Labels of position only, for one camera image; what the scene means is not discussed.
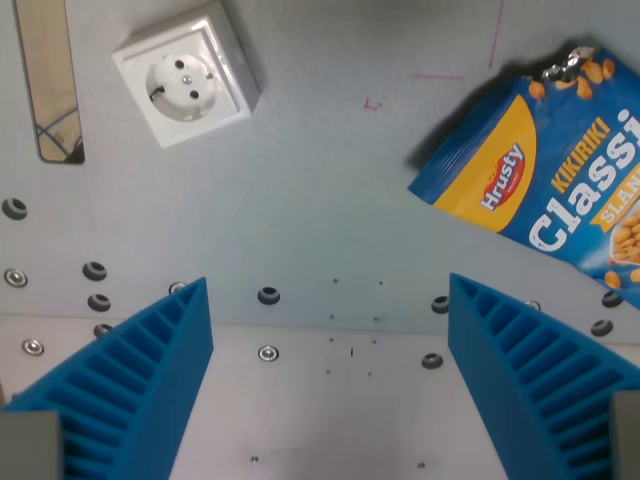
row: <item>peanut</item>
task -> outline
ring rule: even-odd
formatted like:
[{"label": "peanut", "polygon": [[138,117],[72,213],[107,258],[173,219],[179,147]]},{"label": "peanut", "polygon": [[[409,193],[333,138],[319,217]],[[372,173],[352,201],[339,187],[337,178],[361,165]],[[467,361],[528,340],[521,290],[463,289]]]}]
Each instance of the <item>peanut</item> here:
[{"label": "peanut", "polygon": [[613,241],[616,243],[622,243],[631,236],[631,230],[627,227],[621,227],[617,229],[613,234]]},{"label": "peanut", "polygon": [[578,96],[585,100],[590,100],[593,97],[593,90],[591,90],[589,80],[584,77],[578,77]]},{"label": "peanut", "polygon": [[537,99],[544,98],[546,96],[544,85],[542,85],[540,82],[536,82],[535,80],[532,81],[529,85],[529,95]]},{"label": "peanut", "polygon": [[576,84],[575,80],[571,80],[570,82],[563,82],[562,80],[556,80],[556,88],[558,90],[565,90],[567,88],[571,88]]},{"label": "peanut", "polygon": [[638,217],[628,217],[622,222],[625,227],[634,227],[638,224]]},{"label": "peanut", "polygon": [[620,281],[620,277],[613,270],[609,270],[604,275],[604,283],[606,283],[611,288],[620,288],[622,282]]},{"label": "peanut", "polygon": [[592,83],[595,83],[596,85],[602,83],[602,67],[598,62],[589,60],[582,66],[582,70],[584,70],[584,73],[587,74],[587,77],[589,78],[589,80],[591,80]]},{"label": "peanut", "polygon": [[616,64],[613,63],[613,60],[607,58],[604,62],[602,62],[602,76],[605,80],[611,80],[613,77],[613,72],[616,71]]}]

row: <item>plastic bag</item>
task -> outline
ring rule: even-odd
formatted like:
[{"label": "plastic bag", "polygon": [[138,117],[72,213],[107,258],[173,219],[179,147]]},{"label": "plastic bag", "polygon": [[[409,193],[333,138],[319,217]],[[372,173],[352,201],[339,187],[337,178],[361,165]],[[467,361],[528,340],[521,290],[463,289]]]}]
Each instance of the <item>plastic bag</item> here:
[{"label": "plastic bag", "polygon": [[540,81],[485,96],[409,189],[640,307],[638,118],[638,76],[607,51],[576,49]]}]

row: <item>blue plastic gripper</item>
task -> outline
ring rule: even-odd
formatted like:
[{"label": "blue plastic gripper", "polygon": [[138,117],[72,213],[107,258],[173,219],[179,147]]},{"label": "blue plastic gripper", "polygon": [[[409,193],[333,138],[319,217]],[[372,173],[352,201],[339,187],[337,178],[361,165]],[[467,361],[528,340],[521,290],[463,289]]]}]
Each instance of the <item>blue plastic gripper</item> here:
[{"label": "blue plastic gripper", "polygon": [[451,275],[449,347],[511,480],[611,479],[613,392],[640,369],[525,304]]},{"label": "blue plastic gripper", "polygon": [[84,347],[4,411],[58,412],[66,480],[165,480],[212,352],[202,278]]}]

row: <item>hole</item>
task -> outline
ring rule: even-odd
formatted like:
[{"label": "hole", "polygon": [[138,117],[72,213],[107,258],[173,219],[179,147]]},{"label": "hole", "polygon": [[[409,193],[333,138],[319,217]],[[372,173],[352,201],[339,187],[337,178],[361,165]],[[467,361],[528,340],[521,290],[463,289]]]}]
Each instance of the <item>hole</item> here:
[{"label": "hole", "polygon": [[264,287],[258,292],[258,301],[263,305],[275,305],[280,301],[280,292],[273,287]]},{"label": "hole", "polygon": [[444,359],[441,355],[437,353],[429,353],[422,357],[422,366],[427,370],[433,370],[435,368],[440,368],[444,363]]},{"label": "hole", "polygon": [[103,336],[105,333],[108,333],[112,329],[113,327],[111,325],[107,325],[106,323],[101,323],[100,325],[96,325],[93,328],[93,334],[95,335],[96,338],[100,338],[101,336]]},{"label": "hole", "polygon": [[449,297],[442,295],[434,298],[433,302],[431,302],[431,310],[439,314],[447,313],[449,311]]},{"label": "hole", "polygon": [[101,263],[88,262],[83,265],[82,274],[89,280],[99,282],[107,278],[107,269]]},{"label": "hole", "polygon": [[609,290],[602,296],[602,305],[606,308],[614,308],[622,303],[622,297],[616,292]]},{"label": "hole", "polygon": [[36,148],[45,162],[84,162],[65,2],[14,1]]},{"label": "hole", "polygon": [[111,308],[111,301],[106,296],[96,293],[87,299],[87,305],[96,312],[106,312]]},{"label": "hole", "polygon": [[613,322],[611,320],[598,320],[591,327],[591,334],[594,337],[604,337],[609,335],[613,330]]},{"label": "hole", "polygon": [[27,206],[17,198],[7,198],[2,202],[2,213],[11,220],[23,220],[27,216]]}]

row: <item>gray block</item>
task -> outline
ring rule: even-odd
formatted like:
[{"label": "gray block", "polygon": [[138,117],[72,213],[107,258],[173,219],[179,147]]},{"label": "gray block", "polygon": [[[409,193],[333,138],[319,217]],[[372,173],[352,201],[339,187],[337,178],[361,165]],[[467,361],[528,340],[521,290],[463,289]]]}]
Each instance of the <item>gray block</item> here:
[{"label": "gray block", "polygon": [[640,479],[640,390],[613,394],[609,430],[613,478]]},{"label": "gray block", "polygon": [[62,480],[62,429],[56,412],[0,414],[0,478]]}]

